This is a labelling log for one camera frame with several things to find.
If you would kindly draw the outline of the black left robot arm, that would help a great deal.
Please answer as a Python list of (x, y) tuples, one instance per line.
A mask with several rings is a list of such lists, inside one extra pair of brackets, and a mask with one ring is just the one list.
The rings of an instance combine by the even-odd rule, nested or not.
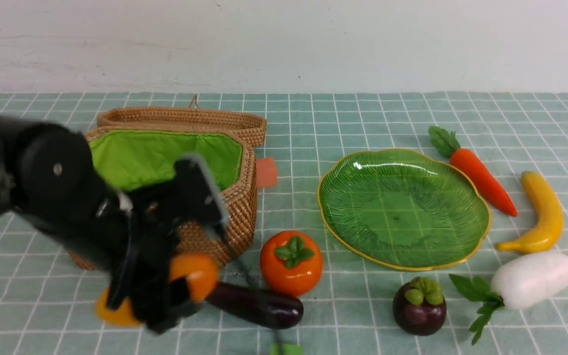
[(97, 173), (83, 134), (0, 115), (0, 216), (7, 212), (108, 275), (96, 311), (112, 325), (165, 333), (218, 285), (211, 256), (177, 253), (187, 222), (225, 238), (227, 214), (196, 153), (174, 162), (172, 179), (125, 192)]

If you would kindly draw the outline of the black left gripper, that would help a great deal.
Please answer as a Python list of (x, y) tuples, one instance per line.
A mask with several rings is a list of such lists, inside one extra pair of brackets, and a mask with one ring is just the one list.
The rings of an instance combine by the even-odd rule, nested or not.
[(111, 274), (106, 308), (116, 311), (132, 286), (139, 257), (139, 319), (161, 335), (200, 309), (189, 297), (187, 281), (172, 280), (171, 264), (186, 222), (225, 225), (227, 211), (201, 154), (174, 162), (174, 176), (126, 191), (101, 176), (91, 155), (77, 163), (81, 187), (76, 202), (65, 202), (57, 240), (67, 251)]

